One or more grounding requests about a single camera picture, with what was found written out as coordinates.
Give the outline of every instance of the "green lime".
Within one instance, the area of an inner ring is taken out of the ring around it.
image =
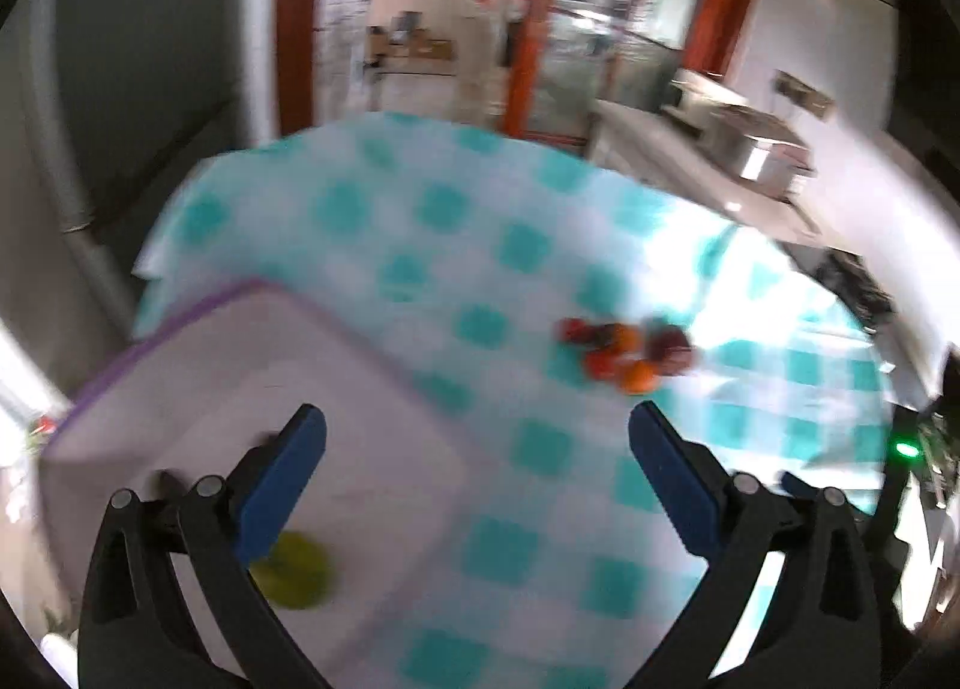
[[[334,572],[328,552],[299,531],[282,531],[266,558],[251,563],[260,593],[278,607],[303,610],[328,599]]]

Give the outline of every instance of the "glass door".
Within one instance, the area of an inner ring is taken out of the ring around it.
[[[650,109],[680,62],[697,0],[528,0],[503,131],[582,150],[593,102]]]

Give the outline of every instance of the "silver screw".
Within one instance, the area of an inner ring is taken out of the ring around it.
[[[760,481],[745,472],[733,476],[733,488],[741,494],[755,494],[760,491]]]
[[[841,505],[846,505],[847,497],[839,488],[824,488],[824,498],[834,507],[841,507]]]
[[[200,478],[200,482],[197,483],[197,493],[200,494],[200,497],[212,497],[214,494],[219,494],[223,487],[224,478],[208,475],[206,478]]]
[[[110,497],[110,506],[116,507],[117,510],[123,510],[131,502],[133,502],[133,491],[128,488],[121,488],[113,492],[113,496]]]

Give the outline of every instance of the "green indicator light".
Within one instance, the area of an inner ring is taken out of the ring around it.
[[[919,459],[920,449],[916,445],[908,442],[899,442],[894,446],[894,450],[905,459]]]

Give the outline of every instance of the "wall outlet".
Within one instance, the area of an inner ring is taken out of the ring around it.
[[[810,88],[807,83],[798,80],[785,71],[776,72],[774,91],[820,120],[826,120],[827,117],[830,117],[833,114],[833,108],[836,106],[834,100],[826,93],[820,93],[817,89]]]

